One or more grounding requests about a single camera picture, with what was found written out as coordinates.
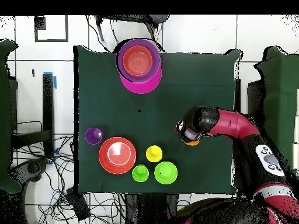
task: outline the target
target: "dark green table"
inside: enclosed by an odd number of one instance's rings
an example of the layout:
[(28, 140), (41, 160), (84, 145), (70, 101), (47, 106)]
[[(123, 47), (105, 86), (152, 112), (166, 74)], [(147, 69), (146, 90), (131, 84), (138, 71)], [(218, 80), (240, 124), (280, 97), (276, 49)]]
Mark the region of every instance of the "dark green table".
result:
[[(115, 53), (95, 53), (81, 46), (79, 64), (79, 191), (117, 193), (235, 193), (231, 186), (231, 142), (223, 137), (204, 138), (197, 146), (185, 145), (174, 127), (193, 106), (233, 109), (234, 63), (239, 50), (222, 54), (162, 54), (162, 80), (148, 94), (129, 92), (121, 83)], [(98, 145), (86, 143), (90, 127), (103, 128)], [(125, 137), (136, 148), (135, 165), (145, 164), (149, 178), (133, 180), (131, 170), (115, 175), (98, 159), (101, 144)], [(146, 149), (159, 145), (161, 161), (173, 162), (178, 178), (171, 185), (154, 178), (157, 163), (145, 157)]]

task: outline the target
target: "red bowl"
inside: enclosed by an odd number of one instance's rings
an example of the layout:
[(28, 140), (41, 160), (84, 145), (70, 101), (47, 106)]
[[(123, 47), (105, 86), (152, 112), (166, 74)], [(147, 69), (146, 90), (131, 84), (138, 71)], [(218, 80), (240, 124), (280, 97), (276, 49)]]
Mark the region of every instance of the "red bowl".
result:
[(126, 173), (135, 164), (135, 147), (125, 138), (110, 138), (100, 147), (99, 161), (102, 167), (109, 173)]
[(152, 55), (141, 45), (130, 47), (123, 56), (124, 69), (134, 76), (147, 73), (152, 66)]

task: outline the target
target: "blue cable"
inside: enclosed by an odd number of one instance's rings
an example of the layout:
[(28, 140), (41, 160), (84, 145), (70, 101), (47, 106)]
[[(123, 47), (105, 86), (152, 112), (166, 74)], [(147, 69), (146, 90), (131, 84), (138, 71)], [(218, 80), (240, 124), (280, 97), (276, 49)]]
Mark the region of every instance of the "blue cable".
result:
[[(54, 190), (53, 191), (53, 193), (52, 193), (52, 198), (51, 198), (51, 201), (50, 201), (50, 203), (49, 203), (49, 205), (52, 205), (52, 200), (53, 200), (53, 198), (55, 198), (55, 200), (57, 200), (56, 199), (56, 197), (55, 197), (55, 195), (57, 194), (57, 193), (62, 193), (59, 189), (56, 189), (56, 190)], [(48, 216), (48, 212), (49, 212), (49, 210), (50, 210), (50, 207), (46, 210), (46, 216)]]

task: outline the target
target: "green cup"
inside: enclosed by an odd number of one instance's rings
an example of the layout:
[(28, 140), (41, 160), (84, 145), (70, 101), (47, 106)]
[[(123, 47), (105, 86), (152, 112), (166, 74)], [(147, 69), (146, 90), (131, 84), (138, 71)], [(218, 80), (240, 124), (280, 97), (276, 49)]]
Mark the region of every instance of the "green cup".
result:
[(154, 174), (159, 183), (168, 185), (176, 180), (178, 169), (171, 162), (161, 162), (156, 166)]
[(143, 164), (136, 166), (132, 171), (133, 179), (137, 182), (144, 182), (149, 175), (148, 169)]

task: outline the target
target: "white tile floor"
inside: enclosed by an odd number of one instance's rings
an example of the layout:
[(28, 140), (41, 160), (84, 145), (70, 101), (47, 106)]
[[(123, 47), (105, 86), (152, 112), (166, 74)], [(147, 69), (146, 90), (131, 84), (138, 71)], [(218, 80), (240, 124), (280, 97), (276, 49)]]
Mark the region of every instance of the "white tile floor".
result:
[[(82, 45), (93, 51), (104, 51), (98, 43), (95, 31), (87, 25), (85, 16), (68, 16), (68, 42), (34, 42), (33, 16), (0, 16), (0, 39), (16, 41), (19, 47), (12, 52), (7, 61), (9, 72), (19, 81), (18, 88), (18, 122), (42, 120), (41, 75), (43, 72), (52, 72), (57, 77), (57, 88), (54, 89), (55, 138), (65, 135), (71, 136), (74, 132), (74, 76), (72, 46)], [(94, 17), (89, 18), (90, 24), (97, 30)], [(158, 42), (163, 44), (168, 53), (225, 53), (232, 48), (243, 51), (244, 56), (239, 66), (241, 78), (241, 112), (248, 112), (246, 89), (249, 82), (260, 79), (260, 75), (253, 67), (261, 61), (263, 51), (272, 45), (281, 46), (288, 53), (299, 53), (299, 25), (298, 19), (293, 16), (280, 15), (171, 15), (164, 23), (164, 31), (155, 34)], [(63, 39), (65, 37), (65, 16), (46, 16), (46, 30), (39, 30), (40, 39)], [(150, 38), (147, 28), (142, 23), (114, 22), (114, 31), (118, 41), (134, 37)], [(102, 23), (104, 45), (112, 51), (116, 46), (110, 21)], [(299, 121), (297, 121), (295, 141), (299, 142)], [(37, 123), (19, 125), (20, 132), (37, 131)], [(62, 139), (55, 142), (61, 145)], [(60, 150), (61, 153), (71, 155), (69, 143)], [(23, 162), (31, 155), (14, 153), (13, 164)], [(294, 158), (299, 169), (299, 144), (294, 144)], [(64, 162), (56, 160), (59, 165)], [(68, 163), (69, 171), (63, 172), (66, 188), (74, 183), (73, 163)], [(58, 188), (57, 171), (53, 164), (47, 165), (47, 174), (51, 184)], [(46, 174), (40, 181), (30, 183), (26, 193), (26, 214), (29, 224), (37, 224), (43, 210), (48, 208), (53, 191)], [(182, 194), (180, 200), (195, 202), (210, 197), (231, 197), (231, 195), (196, 195)], [(116, 214), (115, 206), (111, 206), (111, 194), (88, 194), (86, 201), (92, 209), (92, 214)], [(112, 223), (111, 218), (103, 218)], [(94, 216), (86, 220), (87, 224), (104, 224)], [(113, 218), (114, 223), (120, 223), (120, 215)], [(85, 224), (84, 221), (70, 220), (70, 224)]]

